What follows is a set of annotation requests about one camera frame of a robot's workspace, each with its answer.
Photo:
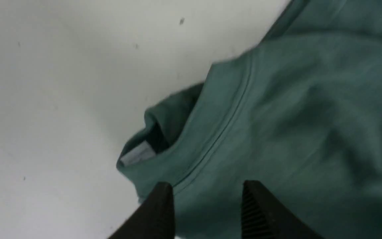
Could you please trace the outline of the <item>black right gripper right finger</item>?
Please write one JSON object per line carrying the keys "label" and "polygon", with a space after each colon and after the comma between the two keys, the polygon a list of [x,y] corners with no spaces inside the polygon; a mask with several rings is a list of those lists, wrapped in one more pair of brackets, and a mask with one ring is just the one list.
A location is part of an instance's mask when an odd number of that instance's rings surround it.
{"label": "black right gripper right finger", "polygon": [[260,181],[243,183],[241,201],[243,239],[322,239],[288,210]]}

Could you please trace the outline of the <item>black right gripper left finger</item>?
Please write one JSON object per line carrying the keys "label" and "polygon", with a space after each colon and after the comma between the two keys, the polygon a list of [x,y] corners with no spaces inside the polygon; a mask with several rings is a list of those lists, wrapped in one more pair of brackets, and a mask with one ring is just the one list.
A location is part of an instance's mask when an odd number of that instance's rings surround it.
{"label": "black right gripper left finger", "polygon": [[174,239],[173,188],[156,183],[137,210],[109,237],[110,239]]}

